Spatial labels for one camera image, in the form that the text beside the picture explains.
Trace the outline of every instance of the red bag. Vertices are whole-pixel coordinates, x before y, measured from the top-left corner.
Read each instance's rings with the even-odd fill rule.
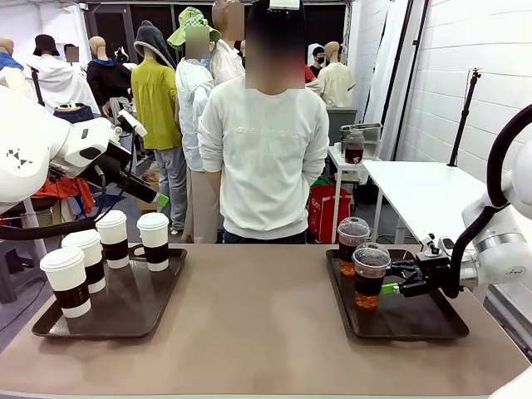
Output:
[[[319,185],[311,187],[308,202],[308,229],[319,243],[330,243],[334,216],[334,185]],[[349,203],[351,195],[347,190],[340,189],[340,203],[338,204],[338,225],[349,217]]]

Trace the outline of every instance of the gray pants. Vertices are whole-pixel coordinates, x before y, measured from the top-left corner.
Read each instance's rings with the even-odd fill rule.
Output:
[[[158,207],[170,220],[173,230],[185,227],[186,216],[186,160],[182,147],[169,150],[155,150],[155,160],[159,165],[159,192],[170,198],[164,207]]]

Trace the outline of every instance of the glass jar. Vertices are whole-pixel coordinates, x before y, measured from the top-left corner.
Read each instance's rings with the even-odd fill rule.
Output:
[[[362,129],[352,129],[346,136],[345,160],[348,164],[362,162],[364,153],[364,134]]]

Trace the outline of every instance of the jeans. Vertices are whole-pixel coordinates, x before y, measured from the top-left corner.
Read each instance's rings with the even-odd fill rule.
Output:
[[[283,237],[281,239],[246,239],[239,235],[224,232],[225,244],[306,244],[307,243],[307,230],[302,233],[291,235],[289,237]]]
[[[186,160],[182,147],[169,150],[155,150],[155,160],[159,165],[159,192],[170,198],[164,207],[157,207],[170,220],[171,228],[181,231],[185,227],[186,216]]]

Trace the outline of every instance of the cup lid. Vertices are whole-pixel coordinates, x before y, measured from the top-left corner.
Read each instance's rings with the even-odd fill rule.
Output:
[[[136,222],[136,227],[143,230],[158,230],[168,226],[169,220],[164,214],[151,212],[143,214]]]
[[[126,214],[122,212],[121,210],[113,209],[110,210],[108,214],[106,214],[103,218],[99,219],[96,222],[96,227],[99,228],[108,228],[108,227],[115,227],[118,224],[124,222],[126,220]]]
[[[370,229],[367,221],[360,218],[345,218],[338,226],[338,233],[350,239],[369,237]]]
[[[378,243],[363,243],[357,246],[352,254],[352,261],[366,268],[383,270],[392,261],[388,249]]]
[[[79,231],[77,233],[70,233],[61,242],[61,246],[78,247],[81,249],[89,248],[92,245],[100,242],[100,234],[94,230]]]
[[[59,248],[51,251],[41,259],[41,270],[45,272],[58,272],[79,262],[83,262],[85,255],[77,247]]]

